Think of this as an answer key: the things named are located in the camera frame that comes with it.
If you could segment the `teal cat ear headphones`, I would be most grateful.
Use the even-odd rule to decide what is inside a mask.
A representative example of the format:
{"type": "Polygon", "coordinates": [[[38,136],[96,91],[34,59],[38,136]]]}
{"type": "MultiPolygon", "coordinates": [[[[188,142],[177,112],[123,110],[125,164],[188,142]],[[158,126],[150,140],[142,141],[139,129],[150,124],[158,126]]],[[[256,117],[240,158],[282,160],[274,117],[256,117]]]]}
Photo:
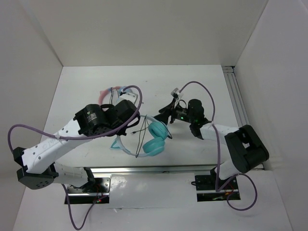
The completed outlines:
{"type": "Polygon", "coordinates": [[[135,152],[131,152],[122,143],[121,137],[116,136],[110,146],[112,151],[123,151],[127,155],[138,157],[153,157],[165,150],[166,139],[173,139],[166,124],[156,120],[150,115],[141,115],[143,122],[141,128],[136,130],[135,133],[144,132],[143,135],[139,134],[139,140],[135,152]]]}

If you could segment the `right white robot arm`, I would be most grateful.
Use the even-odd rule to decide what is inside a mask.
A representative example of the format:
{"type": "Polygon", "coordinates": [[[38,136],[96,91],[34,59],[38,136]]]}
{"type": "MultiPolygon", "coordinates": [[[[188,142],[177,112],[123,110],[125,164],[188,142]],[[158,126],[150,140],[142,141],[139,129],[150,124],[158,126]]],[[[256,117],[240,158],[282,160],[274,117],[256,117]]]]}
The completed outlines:
{"type": "Polygon", "coordinates": [[[245,174],[269,159],[267,148],[251,125],[216,125],[205,117],[204,108],[198,99],[190,100],[186,107],[173,100],[160,109],[154,118],[166,125],[176,119],[187,122],[193,136],[201,140],[216,141],[218,146],[227,146],[230,158],[223,163],[219,161],[210,177],[210,183],[216,189],[222,188],[230,177],[245,174]]]}

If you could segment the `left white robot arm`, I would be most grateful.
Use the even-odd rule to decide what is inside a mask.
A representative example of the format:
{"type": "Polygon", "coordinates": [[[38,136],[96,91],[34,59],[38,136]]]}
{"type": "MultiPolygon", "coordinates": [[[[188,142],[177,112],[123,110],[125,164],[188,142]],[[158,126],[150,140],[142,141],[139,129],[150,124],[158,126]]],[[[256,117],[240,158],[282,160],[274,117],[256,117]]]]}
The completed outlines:
{"type": "Polygon", "coordinates": [[[137,125],[140,117],[138,107],[129,100],[116,105],[88,104],[43,142],[13,150],[14,160],[20,165],[18,181],[32,190],[59,183],[90,192],[97,183],[90,168],[65,166],[57,160],[93,139],[124,135],[127,128],[137,125]]]}

